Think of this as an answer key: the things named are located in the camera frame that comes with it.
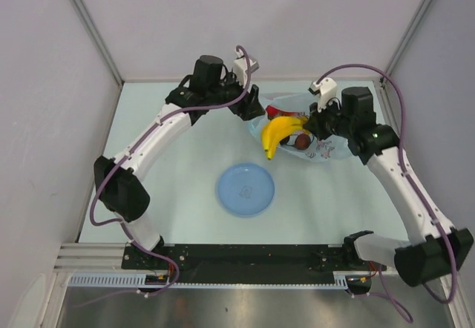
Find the light blue printed plastic bag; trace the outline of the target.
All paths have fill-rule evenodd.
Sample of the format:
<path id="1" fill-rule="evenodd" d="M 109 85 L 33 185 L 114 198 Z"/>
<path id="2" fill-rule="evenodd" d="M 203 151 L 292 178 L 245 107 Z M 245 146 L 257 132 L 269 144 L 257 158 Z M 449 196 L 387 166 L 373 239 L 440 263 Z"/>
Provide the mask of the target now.
<path id="1" fill-rule="evenodd" d="M 308 117 L 309 107 L 312 103 L 317 102 L 318 97 L 303 93 L 271 93 L 259 96 L 259 100 L 265 111 L 266 107 L 271 105 L 283 111 L 298 112 L 296 117 Z M 261 141 L 263 127 L 270 121 L 265 114 L 249 122 L 249 131 L 258 142 Z M 304 151 L 299 151 L 294 147 L 295 139 L 299 134 L 307 134 L 312 140 L 309 148 Z M 305 131 L 296 131 L 289 137 L 281 140 L 278 150 L 303 160 L 309 160 L 312 163 L 342 160 L 352 156 L 345 138 L 332 135 L 325 140 L 318 140 L 313 134 Z"/>

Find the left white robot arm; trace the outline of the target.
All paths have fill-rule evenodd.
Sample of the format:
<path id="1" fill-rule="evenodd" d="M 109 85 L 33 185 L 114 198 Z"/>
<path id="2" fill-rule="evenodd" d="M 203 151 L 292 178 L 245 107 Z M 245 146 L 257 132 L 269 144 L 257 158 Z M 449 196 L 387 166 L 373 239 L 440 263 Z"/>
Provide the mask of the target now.
<path id="1" fill-rule="evenodd" d="M 241 47 L 236 54 L 231 68 L 217 56 L 202 55 L 141 135 L 115 156 L 101 156 L 94 163 L 96 194 L 90 211 L 102 203 L 112 212 L 112 222 L 120 224 L 129 240 L 141 246 L 137 257 L 150 269 L 164 259 L 163 237 L 148 218 L 151 198 L 143 185 L 153 164 L 172 141 L 210 110 L 228 108 L 243 121 L 264 114 L 259 88 L 251 83 L 258 61 Z"/>

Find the yellow fake banana bunch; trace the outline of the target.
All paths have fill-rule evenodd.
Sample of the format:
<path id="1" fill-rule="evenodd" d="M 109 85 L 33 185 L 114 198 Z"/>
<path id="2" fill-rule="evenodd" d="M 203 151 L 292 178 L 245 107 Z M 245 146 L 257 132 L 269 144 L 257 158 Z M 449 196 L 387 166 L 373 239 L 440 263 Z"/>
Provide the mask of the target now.
<path id="1" fill-rule="evenodd" d="M 280 141 L 296 131 L 302 131 L 308 117 L 280 116 L 272 119 L 261 131 L 261 145 L 268 160 L 272 160 Z"/>

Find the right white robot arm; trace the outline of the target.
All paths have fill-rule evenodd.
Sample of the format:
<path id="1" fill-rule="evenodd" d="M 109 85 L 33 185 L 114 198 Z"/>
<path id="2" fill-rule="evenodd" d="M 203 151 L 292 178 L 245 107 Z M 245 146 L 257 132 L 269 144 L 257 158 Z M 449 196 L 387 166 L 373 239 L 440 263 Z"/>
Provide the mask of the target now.
<path id="1" fill-rule="evenodd" d="M 411 287 L 446 275 L 456 275 L 474 244 L 468 229 L 456 229 L 429 198 L 389 126 L 379 124 L 373 95 L 366 87 L 312 85 L 317 97 L 304 127 L 319 140 L 335 135 L 347 140 L 351 153 L 373 173 L 396 207 L 407 240 L 363 231 L 345 237 L 342 260 L 350 269 L 368 261 L 396 269 Z"/>

